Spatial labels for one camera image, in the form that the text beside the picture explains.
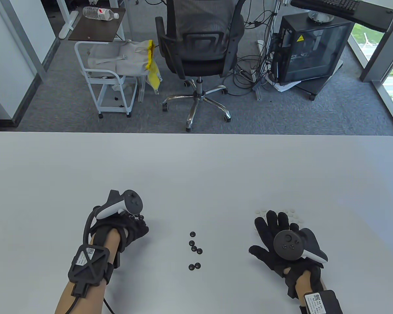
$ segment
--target black glove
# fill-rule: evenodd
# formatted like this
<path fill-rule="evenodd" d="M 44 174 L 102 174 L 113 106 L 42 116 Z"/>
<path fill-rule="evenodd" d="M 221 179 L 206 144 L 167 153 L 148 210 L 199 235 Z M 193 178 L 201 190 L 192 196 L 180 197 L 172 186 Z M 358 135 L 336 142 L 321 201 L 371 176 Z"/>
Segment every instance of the black glove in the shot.
<path fill-rule="evenodd" d="M 90 228 L 90 236 L 95 235 L 93 238 L 93 244 L 103 246 L 105 244 L 106 236 L 111 229 L 117 229 L 121 237 L 114 261 L 114 268 L 118 268 L 119 253 L 123 252 L 133 241 L 146 235 L 148 227 L 144 221 L 144 216 L 139 216 L 137 218 L 126 213 L 121 215 L 116 213 L 104 219 L 98 219 Z"/>
<path fill-rule="evenodd" d="M 309 258 L 300 258 L 295 261 L 284 260 L 274 250 L 274 238 L 280 231 L 289 229 L 298 232 L 299 226 L 294 223 L 289 225 L 288 216 L 285 213 L 279 213 L 277 216 L 274 211 L 267 212 L 267 223 L 262 217 L 255 219 L 256 229 L 268 251 L 258 245 L 252 245 L 249 248 L 249 253 L 264 262 L 278 275 L 285 277 L 285 283 L 288 286 L 288 296 L 291 298 L 298 298 L 295 284 L 306 270 L 311 272 L 310 285 L 313 292 L 323 291 L 323 286 L 320 282 L 320 268 L 323 268 L 321 263 Z M 291 268 L 287 275 L 284 274 L 286 268 Z"/>

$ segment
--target chrome chair base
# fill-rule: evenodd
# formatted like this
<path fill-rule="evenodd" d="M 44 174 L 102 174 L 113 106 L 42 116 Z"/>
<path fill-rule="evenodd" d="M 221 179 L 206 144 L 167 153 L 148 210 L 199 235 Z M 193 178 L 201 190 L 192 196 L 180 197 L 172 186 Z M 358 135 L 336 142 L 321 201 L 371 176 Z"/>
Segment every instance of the chrome chair base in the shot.
<path fill-rule="evenodd" d="M 218 85 L 210 90 L 204 91 L 204 90 L 202 90 L 201 77 L 198 77 L 196 82 L 193 79 L 187 79 L 184 82 L 184 84 L 186 87 L 192 86 L 192 88 L 194 89 L 194 93 L 191 95 L 169 96 L 165 100 L 163 100 L 162 109 L 163 109 L 163 111 L 167 112 L 168 111 L 168 102 L 171 100 L 186 99 L 186 98 L 194 99 L 194 103 L 192 104 L 191 110 L 189 111 L 188 118 L 186 119 L 186 131 L 187 132 L 190 132 L 192 130 L 192 123 L 194 121 L 195 112 L 197 111 L 196 108 L 198 107 L 198 104 L 202 101 L 205 101 L 206 103 L 214 105 L 217 108 L 219 108 L 220 110 L 222 110 L 222 112 L 224 112 L 224 121 L 225 122 L 231 121 L 231 115 L 230 115 L 230 112 L 227 110 L 227 108 L 225 108 L 225 106 L 223 106 L 221 103 L 216 102 L 215 100 L 212 100 L 207 97 L 207 95 L 214 93 L 214 92 L 218 92 L 218 91 L 222 91 L 223 94 L 227 94 L 228 93 L 227 87 L 225 87 L 224 85 Z"/>

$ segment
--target chair armrest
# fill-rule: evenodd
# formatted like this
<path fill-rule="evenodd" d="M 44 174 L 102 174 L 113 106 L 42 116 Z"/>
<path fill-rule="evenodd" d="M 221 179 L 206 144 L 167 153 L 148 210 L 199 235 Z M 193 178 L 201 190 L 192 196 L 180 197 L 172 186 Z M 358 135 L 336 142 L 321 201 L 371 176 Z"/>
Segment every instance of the chair armrest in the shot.
<path fill-rule="evenodd" d="M 221 75 L 222 78 L 225 78 L 227 76 L 227 73 L 231 70 L 234 58 L 237 54 L 237 47 L 239 45 L 239 41 L 242 39 L 243 34 L 245 33 L 245 23 L 243 20 L 243 16 L 239 15 L 237 18 L 233 17 L 233 20 L 235 19 L 236 21 L 231 24 L 230 28 L 228 47 L 224 60 L 224 68 Z"/>
<path fill-rule="evenodd" d="M 182 60 L 177 53 L 177 41 L 174 38 L 166 36 L 165 26 L 163 23 L 163 18 L 161 16 L 156 17 L 156 31 L 157 38 L 159 40 L 160 54 L 165 59 L 169 58 L 179 78 L 185 79 Z"/>
<path fill-rule="evenodd" d="M 156 31 L 157 31 L 157 40 L 159 41 L 159 50 L 160 54 L 162 57 L 165 57 L 165 52 L 164 52 L 164 45 L 162 43 L 162 36 L 166 36 L 165 33 L 165 24 L 163 23 L 163 18 L 161 16 L 156 17 Z"/>

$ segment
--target bottle label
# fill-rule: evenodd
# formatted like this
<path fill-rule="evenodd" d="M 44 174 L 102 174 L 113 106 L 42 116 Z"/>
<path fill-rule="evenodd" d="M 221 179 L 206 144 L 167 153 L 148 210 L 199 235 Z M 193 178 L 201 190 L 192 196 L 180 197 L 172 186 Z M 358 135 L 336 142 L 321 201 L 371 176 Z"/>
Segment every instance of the bottle label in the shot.
<path fill-rule="evenodd" d="M 108 11 L 108 9 L 103 9 L 99 8 L 98 9 L 98 18 L 99 20 L 106 20 L 105 13 Z"/>

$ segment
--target keyboard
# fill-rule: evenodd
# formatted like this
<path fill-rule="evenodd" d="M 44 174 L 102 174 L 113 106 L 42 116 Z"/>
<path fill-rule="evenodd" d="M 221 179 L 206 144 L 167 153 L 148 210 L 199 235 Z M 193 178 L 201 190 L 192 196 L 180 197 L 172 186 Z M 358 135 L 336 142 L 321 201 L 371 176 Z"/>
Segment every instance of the keyboard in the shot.
<path fill-rule="evenodd" d="M 309 5 L 313 5 L 316 8 L 321 7 L 324 9 L 332 10 L 334 12 L 345 13 L 353 15 L 357 9 L 360 1 L 357 0 L 298 0 L 298 4 L 303 4 L 303 6 L 308 9 Z"/>

